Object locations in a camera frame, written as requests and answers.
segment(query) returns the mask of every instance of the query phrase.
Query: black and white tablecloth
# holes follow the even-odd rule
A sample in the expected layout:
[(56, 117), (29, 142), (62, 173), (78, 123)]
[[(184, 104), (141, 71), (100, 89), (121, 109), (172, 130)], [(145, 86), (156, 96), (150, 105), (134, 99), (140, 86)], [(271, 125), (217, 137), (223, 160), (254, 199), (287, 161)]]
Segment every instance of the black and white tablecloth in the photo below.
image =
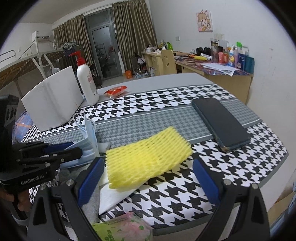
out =
[[(191, 107), (193, 98), (218, 99), (247, 129), (251, 142), (231, 153), (220, 150), (199, 115)], [(65, 125), (40, 132), (32, 127), (23, 141), (50, 143), (82, 138), (75, 121), (84, 115), (98, 125), (97, 138), (112, 147), (126, 145), (174, 126), (198, 155), (221, 179), (237, 185), (263, 184), (285, 161), (288, 152), (272, 130), (248, 107), (216, 84), (179, 87), (127, 95), (76, 111)], [(170, 228), (198, 220), (214, 210), (192, 171), (193, 158), (163, 175), (148, 180), (128, 198), (99, 218), (102, 221), (135, 212), (155, 229)], [(33, 201), (37, 188), (30, 190)], [(60, 213), (67, 214), (60, 204)]]

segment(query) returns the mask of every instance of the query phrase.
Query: human hand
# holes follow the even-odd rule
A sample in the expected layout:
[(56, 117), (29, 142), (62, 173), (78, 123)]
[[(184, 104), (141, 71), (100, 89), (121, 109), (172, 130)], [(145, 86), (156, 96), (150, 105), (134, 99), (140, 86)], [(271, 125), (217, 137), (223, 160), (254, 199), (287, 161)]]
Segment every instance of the human hand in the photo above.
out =
[[(12, 194), (8, 194), (4, 189), (0, 188), (0, 198), (14, 202), (15, 198)], [(31, 207), (30, 198), (29, 198), (29, 190), (23, 191), (17, 195), (19, 203), (17, 207), (20, 211), (28, 212)]]

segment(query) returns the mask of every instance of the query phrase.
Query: brown curtain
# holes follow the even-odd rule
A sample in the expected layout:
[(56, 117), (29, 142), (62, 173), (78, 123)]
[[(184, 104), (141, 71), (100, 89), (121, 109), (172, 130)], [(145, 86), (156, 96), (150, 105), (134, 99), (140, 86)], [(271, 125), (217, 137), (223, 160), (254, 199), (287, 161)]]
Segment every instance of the brown curtain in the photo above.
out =
[(148, 44), (157, 45), (154, 28), (144, 0), (117, 2), (112, 6), (119, 50), (124, 68), (129, 70), (135, 52), (141, 55)]
[(71, 42), (75, 39), (76, 44), (80, 44), (83, 47), (87, 65), (91, 66), (94, 63), (86, 24), (82, 14), (56, 27), (54, 29), (54, 39), (57, 42)]

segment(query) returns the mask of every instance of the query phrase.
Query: orange plastic object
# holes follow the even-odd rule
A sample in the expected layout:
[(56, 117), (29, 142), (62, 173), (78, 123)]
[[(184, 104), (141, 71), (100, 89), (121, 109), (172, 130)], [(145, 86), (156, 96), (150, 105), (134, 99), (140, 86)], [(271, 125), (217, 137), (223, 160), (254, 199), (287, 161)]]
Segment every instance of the orange plastic object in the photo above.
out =
[(132, 77), (133, 75), (131, 74), (131, 71), (130, 70), (126, 71), (126, 78), (131, 79)]
[(115, 87), (105, 92), (105, 95), (108, 96), (109, 98), (116, 98), (117, 96), (125, 92), (126, 89), (127, 89), (126, 86)]

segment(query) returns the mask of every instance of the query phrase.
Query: metal screw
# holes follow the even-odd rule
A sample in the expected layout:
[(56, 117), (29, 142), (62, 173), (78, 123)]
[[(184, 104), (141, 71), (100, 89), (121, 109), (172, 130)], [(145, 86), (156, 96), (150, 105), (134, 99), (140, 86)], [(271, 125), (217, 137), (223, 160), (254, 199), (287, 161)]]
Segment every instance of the metal screw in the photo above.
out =
[(226, 186), (229, 186), (232, 184), (232, 182), (229, 180), (229, 179), (224, 179), (223, 180), (223, 183), (226, 185)]
[(45, 188), (46, 188), (45, 184), (41, 184), (40, 187), (39, 187), (40, 190), (44, 190)]
[(68, 181), (66, 181), (67, 186), (71, 186), (74, 184), (74, 180), (69, 179)]
[(253, 189), (258, 189), (259, 187), (258, 187), (258, 185), (257, 185), (256, 183), (253, 183), (253, 184), (252, 184), (252, 188), (253, 188)]

